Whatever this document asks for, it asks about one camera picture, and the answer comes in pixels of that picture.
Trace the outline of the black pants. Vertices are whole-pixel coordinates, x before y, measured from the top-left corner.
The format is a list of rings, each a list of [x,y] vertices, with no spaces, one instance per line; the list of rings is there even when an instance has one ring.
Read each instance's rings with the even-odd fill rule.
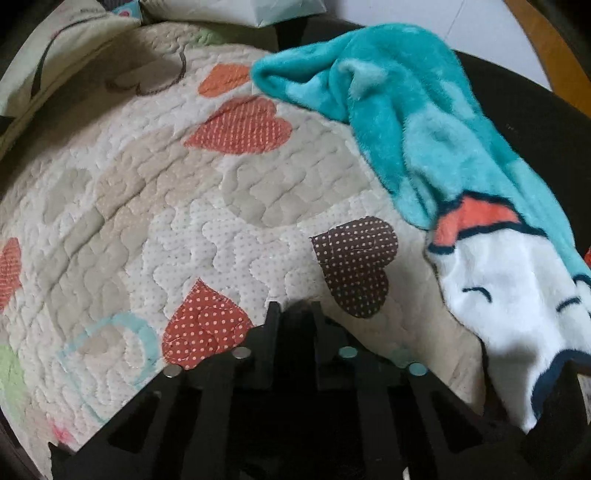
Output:
[[[523,433],[419,362],[370,352],[318,304],[281,309],[193,373],[186,479],[527,479]]]

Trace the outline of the heart patterned quilt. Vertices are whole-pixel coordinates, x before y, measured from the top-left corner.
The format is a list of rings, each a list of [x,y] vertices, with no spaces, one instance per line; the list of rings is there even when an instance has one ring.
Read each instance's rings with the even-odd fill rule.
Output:
[[[263,51],[161,23],[116,38],[1,164],[1,411],[36,479],[169,361],[238,344],[272,302],[315,301],[387,357],[413,353],[476,411],[478,340],[426,235],[348,126],[263,96]]]

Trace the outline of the teal and white fleece blanket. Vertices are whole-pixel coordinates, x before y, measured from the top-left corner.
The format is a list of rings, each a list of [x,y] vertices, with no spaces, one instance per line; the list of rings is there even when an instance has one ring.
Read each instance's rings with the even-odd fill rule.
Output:
[[[484,343],[511,421],[531,430],[563,365],[590,361],[590,270],[547,184],[485,116],[455,53],[407,24],[256,61],[267,96],[352,128],[444,301]]]

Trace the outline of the white paper shopping bag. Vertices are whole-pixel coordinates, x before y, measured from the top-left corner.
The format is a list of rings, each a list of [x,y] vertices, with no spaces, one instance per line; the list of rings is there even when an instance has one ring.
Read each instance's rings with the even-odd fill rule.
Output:
[[[327,11],[321,0],[153,0],[141,5],[156,19],[262,28]]]

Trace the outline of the floral girl print pillow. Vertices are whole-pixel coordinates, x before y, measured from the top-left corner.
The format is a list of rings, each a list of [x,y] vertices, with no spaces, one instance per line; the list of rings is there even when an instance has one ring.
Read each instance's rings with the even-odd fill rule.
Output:
[[[141,20],[97,1],[64,1],[26,39],[1,78],[1,154],[42,105],[118,35]]]

